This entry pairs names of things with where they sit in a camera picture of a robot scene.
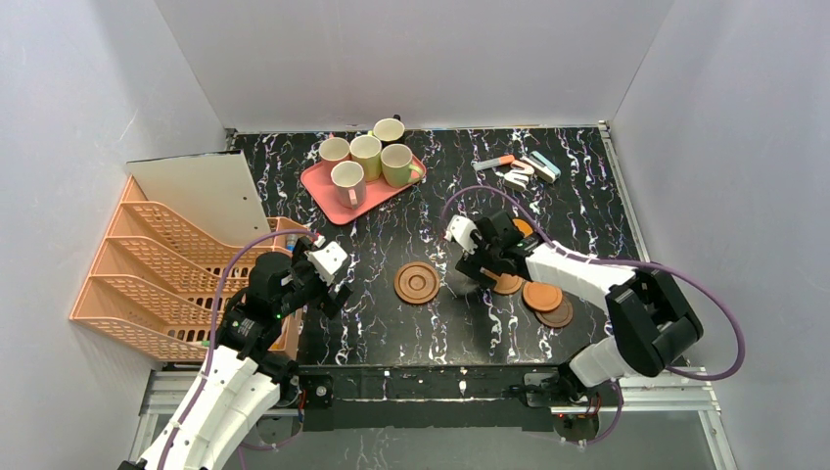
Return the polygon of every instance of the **plastic basket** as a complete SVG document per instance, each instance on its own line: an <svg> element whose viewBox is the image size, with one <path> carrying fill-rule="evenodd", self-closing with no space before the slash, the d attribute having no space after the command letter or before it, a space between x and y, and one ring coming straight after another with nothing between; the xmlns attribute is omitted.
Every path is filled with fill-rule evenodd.
<svg viewBox="0 0 830 470"><path fill-rule="evenodd" d="M268 223L272 230L304 228L284 217ZM199 342L209 337L219 274L240 248L147 201L130 177L69 319L160 361L201 361L206 348ZM290 254L285 237L240 258L219 299L220 312L225 298L248 284L256 257L272 251ZM298 310L283 321L272 351L297 356L301 318Z"/></svg>

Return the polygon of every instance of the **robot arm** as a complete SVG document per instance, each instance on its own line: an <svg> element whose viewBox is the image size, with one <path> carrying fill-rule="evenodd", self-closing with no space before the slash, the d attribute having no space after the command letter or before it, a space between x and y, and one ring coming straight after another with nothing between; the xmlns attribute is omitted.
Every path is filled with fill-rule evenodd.
<svg viewBox="0 0 830 470"><path fill-rule="evenodd" d="M212 370L200 370L139 461L123 462L118 470L159 469L171 433L175 437L163 468L224 466L262 413L298 383L298 365L268 350L282 332L282 319L303 306L320 308L332 317L351 294L346 285L332 292L334 277L348 259L346 252L335 242L322 243L302 238L291 257L267 253L256 259L249 286L226 304L216 331Z"/></svg>
<svg viewBox="0 0 830 470"><path fill-rule="evenodd" d="M559 286L609 315L615 335L560 367L561 385L572 398L609 379L654 377L703 336L697 315L670 275L595 264L585 255L550 247L538 234L525 237L504 211L475 222L455 215L446 239L464 251L456 269L486 287L495 280L485 270L519 275Z"/></svg>

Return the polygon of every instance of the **pink mug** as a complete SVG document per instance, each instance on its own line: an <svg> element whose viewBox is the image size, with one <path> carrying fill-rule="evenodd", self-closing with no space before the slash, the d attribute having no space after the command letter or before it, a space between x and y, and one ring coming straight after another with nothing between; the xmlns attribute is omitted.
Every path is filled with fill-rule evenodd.
<svg viewBox="0 0 830 470"><path fill-rule="evenodd" d="M348 141L341 137L329 137L320 144L317 152L320 161L331 171L337 164L349 159Z"/></svg>
<svg viewBox="0 0 830 470"><path fill-rule="evenodd" d="M357 162L340 162L332 169L332 182L335 184L340 204L349 209L357 209L366 201L366 176L363 166Z"/></svg>

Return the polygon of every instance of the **round plate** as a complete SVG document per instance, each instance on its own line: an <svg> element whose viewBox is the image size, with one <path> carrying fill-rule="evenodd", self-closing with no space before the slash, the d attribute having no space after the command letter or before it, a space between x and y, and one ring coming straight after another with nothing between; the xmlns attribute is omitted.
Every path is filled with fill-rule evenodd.
<svg viewBox="0 0 830 470"><path fill-rule="evenodd" d="M438 272L425 262L415 261L400 267L394 276L394 291L408 304L425 304L438 294Z"/></svg>
<svg viewBox="0 0 830 470"><path fill-rule="evenodd" d="M511 274L496 276L490 271L485 271L484 274L496 280L495 287L493 287L493 292L496 294L509 296L519 292L519 289L522 289L523 279L519 276Z"/></svg>
<svg viewBox="0 0 830 470"><path fill-rule="evenodd" d="M518 228L526 237L529 237L533 234L533 227L531 227L529 223L525 222L524 220L521 220L520 218L514 218L513 225L516 225L516 228Z"/></svg>
<svg viewBox="0 0 830 470"><path fill-rule="evenodd" d="M565 328L574 319L574 307L568 299L563 298L562 303L559 304L553 311L547 313L534 312L539 323L550 328Z"/></svg>
<svg viewBox="0 0 830 470"><path fill-rule="evenodd" d="M528 282L522 291L522 299L531 310L547 313L562 302L562 289L541 282Z"/></svg>

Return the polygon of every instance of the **white wall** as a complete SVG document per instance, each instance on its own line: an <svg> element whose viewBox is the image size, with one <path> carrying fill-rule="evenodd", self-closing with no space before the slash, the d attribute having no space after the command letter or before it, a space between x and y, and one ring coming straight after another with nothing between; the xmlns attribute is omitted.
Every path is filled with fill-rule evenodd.
<svg viewBox="0 0 830 470"><path fill-rule="evenodd" d="M614 120L652 257L722 294L715 387L741 468L827 468L830 4L677 2ZM734 357L702 307L694 357Z"/></svg>
<svg viewBox="0 0 830 470"><path fill-rule="evenodd" d="M0 468L114 469L151 361L69 324L127 160L223 147L152 0L0 9Z"/></svg>
<svg viewBox="0 0 830 470"><path fill-rule="evenodd" d="M226 127L585 124L673 0L157 0Z"/></svg>

